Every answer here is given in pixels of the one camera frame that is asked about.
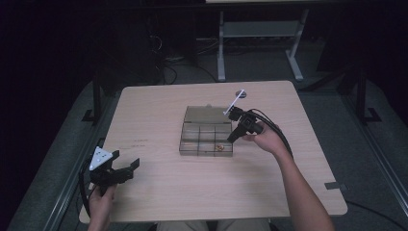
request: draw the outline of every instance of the forearm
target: forearm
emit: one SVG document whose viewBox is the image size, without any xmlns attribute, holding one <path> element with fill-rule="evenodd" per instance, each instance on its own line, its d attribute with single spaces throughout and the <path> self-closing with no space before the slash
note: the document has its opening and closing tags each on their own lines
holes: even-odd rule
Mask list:
<svg viewBox="0 0 408 231">
<path fill-rule="evenodd" d="M 289 153 L 275 154 L 296 231 L 334 230 L 331 218 Z"/>
</svg>

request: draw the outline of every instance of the wire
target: wire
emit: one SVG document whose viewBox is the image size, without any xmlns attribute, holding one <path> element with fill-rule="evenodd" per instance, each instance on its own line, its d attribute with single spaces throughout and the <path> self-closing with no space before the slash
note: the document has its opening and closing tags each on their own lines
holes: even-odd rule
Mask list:
<svg viewBox="0 0 408 231">
<path fill-rule="evenodd" d="M 349 200 L 346 200 L 345 202 L 348 203 L 348 204 L 351 204 L 351 205 L 353 205 L 353 206 L 356 206 L 356 207 L 359 207 L 359 208 L 368 210 L 368 211 L 370 211 L 370 212 L 372 212 L 372 213 L 374 213 L 374 214 L 376 214 L 376 215 L 378 215 L 378 216 L 380 216 L 380 217 L 382 217 L 382 218 L 385 218 L 385 219 L 388 220 L 389 222 L 391 222 L 391 223 L 393 223 L 394 225 L 398 226 L 401 230 L 408 231 L 404 226 L 402 226 L 401 224 L 399 224 L 398 222 L 396 222 L 394 219 L 392 219 L 392 218 L 390 218 L 390 217 L 387 217 L 387 216 L 385 216 L 385 215 L 383 215 L 383 214 L 381 214 L 381 213 L 379 213 L 379 212 L 377 212 L 377 211 L 375 211 L 375 210 L 373 210 L 373 209 L 371 209 L 371 208 L 368 208 L 368 207 L 366 207 L 366 206 L 357 204 L 357 203 L 352 202 L 352 201 L 349 201 Z"/>
<path fill-rule="evenodd" d="M 258 115 L 252 111 L 257 111 L 260 112 L 262 115 Z M 274 124 L 272 122 L 272 120 L 270 120 L 270 118 L 268 118 L 264 113 L 262 113 L 261 111 L 257 110 L 257 109 L 252 109 L 246 112 L 249 115 L 255 116 L 256 118 L 260 119 L 261 121 L 263 121 L 270 129 L 272 129 L 278 136 L 279 138 L 282 140 L 282 142 L 285 144 L 286 149 L 288 149 L 288 152 L 291 154 L 292 158 L 293 158 L 293 153 L 292 153 L 292 149 L 291 146 L 289 145 L 288 140 L 286 139 L 285 135 L 283 134 L 282 130 L 276 126 L 276 124 Z"/>
</svg>

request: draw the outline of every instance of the transparent box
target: transparent box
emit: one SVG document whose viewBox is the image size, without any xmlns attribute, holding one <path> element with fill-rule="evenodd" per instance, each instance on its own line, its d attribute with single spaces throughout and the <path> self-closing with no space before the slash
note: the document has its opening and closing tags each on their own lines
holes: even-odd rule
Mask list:
<svg viewBox="0 0 408 231">
<path fill-rule="evenodd" d="M 233 145 L 227 139 L 232 132 L 227 108 L 189 106 L 183 122 L 180 154 L 183 156 L 232 157 Z"/>
</svg>

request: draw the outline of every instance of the right hand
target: right hand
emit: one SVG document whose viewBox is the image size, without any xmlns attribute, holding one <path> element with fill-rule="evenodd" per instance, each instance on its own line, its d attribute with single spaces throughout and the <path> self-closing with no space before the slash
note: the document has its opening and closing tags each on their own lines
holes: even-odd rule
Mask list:
<svg viewBox="0 0 408 231">
<path fill-rule="evenodd" d="M 245 141 L 254 141 L 259 147 L 272 153 L 275 157 L 281 154 L 289 154 L 285 144 L 272 129 L 270 129 L 262 121 L 258 122 L 258 124 L 264 128 L 261 134 L 245 135 L 242 137 L 242 139 Z"/>
</svg>

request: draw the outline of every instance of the table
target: table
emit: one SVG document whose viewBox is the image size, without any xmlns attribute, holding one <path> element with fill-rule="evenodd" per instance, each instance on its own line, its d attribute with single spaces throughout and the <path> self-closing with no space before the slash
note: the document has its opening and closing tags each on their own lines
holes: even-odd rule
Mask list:
<svg viewBox="0 0 408 231">
<path fill-rule="evenodd" d="M 330 215 L 347 211 L 293 84 L 289 81 L 131 87 L 123 90 L 104 149 L 120 151 L 113 168 L 140 158 L 135 178 L 119 185 L 113 222 L 289 217 L 281 172 L 255 143 L 234 143 L 233 157 L 181 156 L 188 106 L 259 109 L 283 130 L 294 159 Z M 81 222 L 88 222 L 83 210 Z"/>
</svg>

